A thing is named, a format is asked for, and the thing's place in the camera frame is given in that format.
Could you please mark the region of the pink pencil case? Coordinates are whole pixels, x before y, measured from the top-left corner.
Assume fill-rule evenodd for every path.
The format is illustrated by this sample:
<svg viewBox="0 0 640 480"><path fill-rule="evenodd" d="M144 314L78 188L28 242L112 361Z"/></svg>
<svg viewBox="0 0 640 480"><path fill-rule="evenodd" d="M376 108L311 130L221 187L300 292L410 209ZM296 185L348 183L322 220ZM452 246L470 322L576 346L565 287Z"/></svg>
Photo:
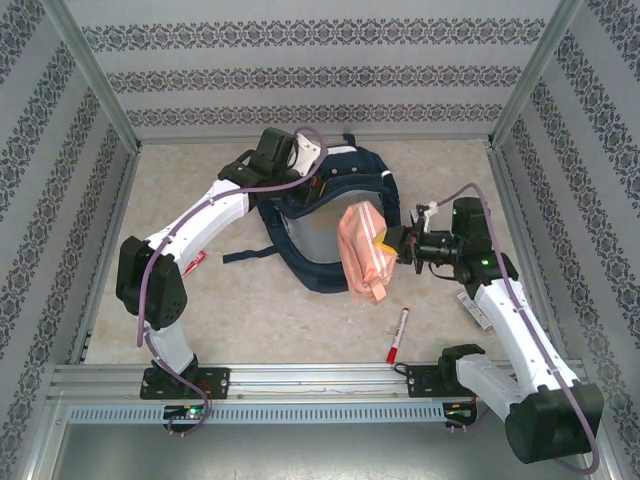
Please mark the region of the pink pencil case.
<svg viewBox="0 0 640 480"><path fill-rule="evenodd" d="M382 244L384 217L370 201L350 205L338 225L338 247L348 289L358 302L376 305L387 296L396 252Z"/></svg>

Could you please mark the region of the navy blue backpack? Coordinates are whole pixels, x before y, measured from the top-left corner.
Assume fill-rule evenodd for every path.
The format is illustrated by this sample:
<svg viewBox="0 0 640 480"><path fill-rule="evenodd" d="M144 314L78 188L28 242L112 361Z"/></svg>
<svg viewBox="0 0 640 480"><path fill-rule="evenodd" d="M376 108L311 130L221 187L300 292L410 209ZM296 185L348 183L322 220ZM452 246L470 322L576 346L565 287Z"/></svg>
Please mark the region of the navy blue backpack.
<svg viewBox="0 0 640 480"><path fill-rule="evenodd" d="M316 172L325 182L322 196L307 204L310 181L276 199L263 199L257 210L272 244L222 257L225 264L281 257L309 290L333 294L348 290L338 247L338 225L346 209L370 201L389 226L401 223L400 195L380 155L356 144L352 134L328 149Z"/></svg>

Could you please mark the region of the white ruler strip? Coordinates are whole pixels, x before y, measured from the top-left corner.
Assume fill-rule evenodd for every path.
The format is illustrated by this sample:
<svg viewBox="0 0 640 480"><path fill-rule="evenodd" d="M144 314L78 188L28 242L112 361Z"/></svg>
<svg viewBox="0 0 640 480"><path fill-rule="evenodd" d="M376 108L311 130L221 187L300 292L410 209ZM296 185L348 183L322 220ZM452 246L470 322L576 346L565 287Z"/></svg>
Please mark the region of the white ruler strip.
<svg viewBox="0 0 640 480"><path fill-rule="evenodd" d="M485 314L478 307L476 302L472 300L466 291L461 291L457 294L457 299L461 303L461 305L467 310L475 324L485 332L492 331L494 329L493 325L489 321L489 319L485 316Z"/></svg>

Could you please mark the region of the red capped white marker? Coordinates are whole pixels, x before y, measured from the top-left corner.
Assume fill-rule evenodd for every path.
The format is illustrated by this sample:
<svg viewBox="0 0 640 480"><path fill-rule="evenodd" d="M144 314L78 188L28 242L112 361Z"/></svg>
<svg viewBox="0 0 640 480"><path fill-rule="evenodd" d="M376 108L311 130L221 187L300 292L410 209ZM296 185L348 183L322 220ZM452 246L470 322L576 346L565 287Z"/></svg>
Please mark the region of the red capped white marker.
<svg viewBox="0 0 640 480"><path fill-rule="evenodd" d="M408 308L403 308L400 312L399 321L393 336L391 346L389 348L389 351L386 357L386 362L388 364L393 364L395 362L395 359L401 344L401 340L406 328L407 320L409 318L409 314L410 314L410 310Z"/></svg>

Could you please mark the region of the grey metal shelf panel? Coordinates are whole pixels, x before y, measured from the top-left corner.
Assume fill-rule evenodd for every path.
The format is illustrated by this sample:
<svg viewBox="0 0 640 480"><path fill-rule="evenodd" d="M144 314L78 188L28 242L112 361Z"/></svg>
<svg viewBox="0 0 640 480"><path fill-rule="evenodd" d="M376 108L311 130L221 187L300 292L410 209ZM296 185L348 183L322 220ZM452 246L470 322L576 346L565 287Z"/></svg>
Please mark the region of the grey metal shelf panel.
<svg viewBox="0 0 640 480"><path fill-rule="evenodd" d="M54 480L586 480L524 465L500 426L220 425L184 439L159 426L73 425Z"/></svg>

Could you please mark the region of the aluminium table side rail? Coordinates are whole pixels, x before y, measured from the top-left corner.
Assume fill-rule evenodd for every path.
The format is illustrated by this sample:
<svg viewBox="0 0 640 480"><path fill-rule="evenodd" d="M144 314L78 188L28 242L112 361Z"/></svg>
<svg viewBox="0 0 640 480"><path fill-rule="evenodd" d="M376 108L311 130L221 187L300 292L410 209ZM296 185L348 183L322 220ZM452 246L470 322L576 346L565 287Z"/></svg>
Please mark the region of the aluminium table side rail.
<svg viewBox="0 0 640 480"><path fill-rule="evenodd" d="M119 179L116 197L110 210L101 249L98 252L95 269L89 283L89 290L81 305L78 324L74 330L67 357L64 360L65 365L76 365L84 360L86 341L92 335L99 312L101 298L108 280L111 261L117 247L119 232L124 220L142 150L143 147L139 146L135 152L129 155L127 164Z"/></svg>
<svg viewBox="0 0 640 480"><path fill-rule="evenodd" d="M486 145L486 154L520 266L522 282L525 285L532 309L550 336L551 343L556 347L559 354L566 358L567 350L557 323L555 311L537 262L534 246L528 234L526 218L517 199L506 164L501 153L490 144Z"/></svg>

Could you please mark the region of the aluminium table back rail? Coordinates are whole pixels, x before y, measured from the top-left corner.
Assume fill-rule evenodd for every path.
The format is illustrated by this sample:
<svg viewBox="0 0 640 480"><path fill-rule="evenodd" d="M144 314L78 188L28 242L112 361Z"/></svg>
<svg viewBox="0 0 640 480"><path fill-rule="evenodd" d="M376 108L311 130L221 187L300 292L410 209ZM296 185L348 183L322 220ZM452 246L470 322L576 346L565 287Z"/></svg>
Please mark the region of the aluminium table back rail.
<svg viewBox="0 0 640 480"><path fill-rule="evenodd" d="M485 144L491 143L489 134L469 134L469 133L410 133L410 134L387 134L387 133L355 133L356 143L377 142L377 141L466 141L480 140ZM226 136L192 136L192 137L166 137L147 138L141 140L142 146L147 145L181 145L181 144L216 144L216 143L250 143L256 144L260 139L260 134L253 135L226 135Z"/></svg>

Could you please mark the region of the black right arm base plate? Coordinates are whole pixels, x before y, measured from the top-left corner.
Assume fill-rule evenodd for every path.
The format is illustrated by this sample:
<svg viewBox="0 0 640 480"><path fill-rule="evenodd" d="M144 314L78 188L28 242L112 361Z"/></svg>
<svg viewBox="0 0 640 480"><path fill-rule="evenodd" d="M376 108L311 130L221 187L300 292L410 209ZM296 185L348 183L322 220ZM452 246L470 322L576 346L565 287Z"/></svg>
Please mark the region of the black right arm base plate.
<svg viewBox="0 0 640 480"><path fill-rule="evenodd" d="M409 365L406 368L410 398L467 398L473 393L462 386L452 367Z"/></svg>

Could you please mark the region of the aluminium mounting rail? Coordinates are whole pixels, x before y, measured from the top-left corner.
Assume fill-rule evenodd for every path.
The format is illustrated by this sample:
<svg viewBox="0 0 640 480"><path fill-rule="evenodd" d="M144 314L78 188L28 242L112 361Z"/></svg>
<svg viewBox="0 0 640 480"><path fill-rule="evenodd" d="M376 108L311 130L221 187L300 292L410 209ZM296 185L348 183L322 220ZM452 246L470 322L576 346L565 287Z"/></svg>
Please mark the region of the aluminium mounting rail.
<svg viewBox="0 0 640 480"><path fill-rule="evenodd" d="M459 383L482 398L494 397L515 402L543 389L557 389L562 377L568 386L583 376L582 365L570 361L557 372L534 361L514 368L505 361L492 362L477 355L480 366L466 370ZM351 364L238 364L203 365L231 370L228 395L221 401L266 402L347 402L404 401L409 399L406 380L386 363ZM46 393L49 402L125 403L155 402L178 405L181 400L143 400L140 387L142 365L71 365L55 369ZM441 402L456 398L416 398Z"/></svg>

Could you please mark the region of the aluminium frame post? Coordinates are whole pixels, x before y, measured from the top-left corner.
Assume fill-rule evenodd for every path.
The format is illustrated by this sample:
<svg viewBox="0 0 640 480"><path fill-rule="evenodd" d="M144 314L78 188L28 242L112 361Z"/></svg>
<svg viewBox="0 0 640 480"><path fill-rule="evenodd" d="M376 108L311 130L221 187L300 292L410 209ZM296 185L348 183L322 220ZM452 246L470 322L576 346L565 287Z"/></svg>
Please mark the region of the aluminium frame post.
<svg viewBox="0 0 640 480"><path fill-rule="evenodd" d="M518 115L524 108L529 95L545 71L555 49L583 3L584 0L559 0L557 8L542 33L520 78L516 82L515 88L509 96L494 129L484 142L488 151L496 150L497 147L504 142L512 125L516 122Z"/></svg>
<svg viewBox="0 0 640 480"><path fill-rule="evenodd" d="M40 1L127 151L137 153L141 141L68 3L66 0Z"/></svg>

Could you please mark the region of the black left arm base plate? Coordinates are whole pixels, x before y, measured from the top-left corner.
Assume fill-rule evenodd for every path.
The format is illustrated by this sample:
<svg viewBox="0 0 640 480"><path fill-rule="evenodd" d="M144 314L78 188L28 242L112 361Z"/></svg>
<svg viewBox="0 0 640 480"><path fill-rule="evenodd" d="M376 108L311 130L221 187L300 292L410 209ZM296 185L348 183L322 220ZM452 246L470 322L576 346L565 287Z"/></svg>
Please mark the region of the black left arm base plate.
<svg viewBox="0 0 640 480"><path fill-rule="evenodd" d="M231 370L228 368L198 367L189 374L189 382L208 399L223 400L228 395L230 374ZM150 367L144 371L139 396L143 400L191 400L201 397L192 388L158 367Z"/></svg>

